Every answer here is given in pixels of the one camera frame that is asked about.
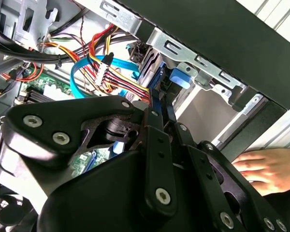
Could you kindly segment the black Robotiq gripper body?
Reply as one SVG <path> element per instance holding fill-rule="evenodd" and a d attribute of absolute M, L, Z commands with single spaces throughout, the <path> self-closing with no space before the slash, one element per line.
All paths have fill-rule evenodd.
<path fill-rule="evenodd" d="M 63 184 L 47 199 L 39 232 L 216 232 L 196 178 L 169 153 L 128 151 Z"/>

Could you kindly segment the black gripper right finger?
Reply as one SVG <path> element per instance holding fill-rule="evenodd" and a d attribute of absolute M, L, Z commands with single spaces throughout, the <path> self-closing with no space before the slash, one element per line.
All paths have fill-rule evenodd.
<path fill-rule="evenodd" d="M 161 99 L 163 124 L 171 134 L 175 155 L 188 185 L 197 187 L 197 203 L 205 232 L 286 232 L 277 211 L 242 177 L 210 142 L 196 144 L 189 129 L 176 121 L 172 102 Z"/>

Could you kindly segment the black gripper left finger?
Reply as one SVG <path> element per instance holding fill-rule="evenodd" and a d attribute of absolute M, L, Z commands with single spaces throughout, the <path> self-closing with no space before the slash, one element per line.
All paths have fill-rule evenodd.
<path fill-rule="evenodd" d="M 70 169 L 74 157 L 117 141 L 126 145 L 123 153 L 172 157 L 158 99 L 143 110 L 121 96 L 15 106 L 1 128 L 0 183 L 27 198 L 40 216 L 49 196 L 77 178 Z"/>

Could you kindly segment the person's hand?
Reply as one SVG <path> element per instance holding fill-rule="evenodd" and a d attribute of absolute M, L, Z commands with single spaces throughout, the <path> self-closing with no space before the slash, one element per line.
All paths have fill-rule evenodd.
<path fill-rule="evenodd" d="M 290 190 L 290 148 L 246 152 L 232 164 L 262 196 Z"/>

